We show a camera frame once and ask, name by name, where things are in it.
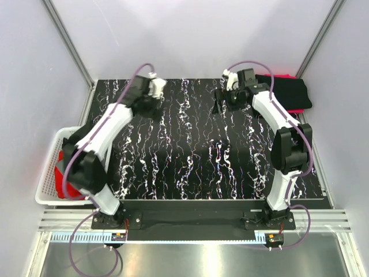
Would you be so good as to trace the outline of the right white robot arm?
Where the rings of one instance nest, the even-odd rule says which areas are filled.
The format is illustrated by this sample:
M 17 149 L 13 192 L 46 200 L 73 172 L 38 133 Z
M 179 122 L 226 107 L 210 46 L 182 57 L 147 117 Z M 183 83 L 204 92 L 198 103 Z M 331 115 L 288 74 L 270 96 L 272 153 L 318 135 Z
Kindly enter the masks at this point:
M 269 229 L 279 228 L 289 221 L 293 187 L 299 176 L 313 165 L 312 128 L 294 119 L 280 104 L 273 92 L 274 84 L 259 83 L 253 69 L 222 74 L 225 88 L 217 89 L 213 113 L 243 109 L 247 104 L 256 111 L 274 133 L 270 158 L 274 167 L 272 188 L 260 215 L 250 220 Z

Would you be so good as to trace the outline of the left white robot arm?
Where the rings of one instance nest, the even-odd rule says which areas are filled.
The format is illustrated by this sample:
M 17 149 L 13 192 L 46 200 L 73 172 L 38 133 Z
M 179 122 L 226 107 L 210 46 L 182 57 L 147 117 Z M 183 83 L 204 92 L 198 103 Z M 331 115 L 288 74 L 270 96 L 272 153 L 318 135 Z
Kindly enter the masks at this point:
M 116 136 L 133 119 L 158 116 L 159 103 L 167 81 L 150 73 L 135 76 L 125 86 L 118 100 L 109 104 L 103 116 L 93 126 L 84 125 L 67 140 L 62 148 L 65 171 L 62 190 L 67 196 L 71 184 L 83 197 L 93 202 L 113 229 L 124 223 L 123 204 L 108 186 L 105 169 L 106 152 Z

